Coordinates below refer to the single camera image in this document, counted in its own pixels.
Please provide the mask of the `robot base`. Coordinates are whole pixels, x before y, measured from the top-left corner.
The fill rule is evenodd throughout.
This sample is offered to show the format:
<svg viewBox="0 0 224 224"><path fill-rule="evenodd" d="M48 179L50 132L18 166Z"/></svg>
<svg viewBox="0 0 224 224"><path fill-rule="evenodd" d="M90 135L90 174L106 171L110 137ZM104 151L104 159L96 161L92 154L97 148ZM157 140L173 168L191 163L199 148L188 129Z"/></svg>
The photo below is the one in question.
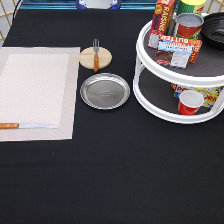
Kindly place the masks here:
<svg viewBox="0 0 224 224"><path fill-rule="evenodd" d="M76 0L78 9L119 9L121 0Z"/></svg>

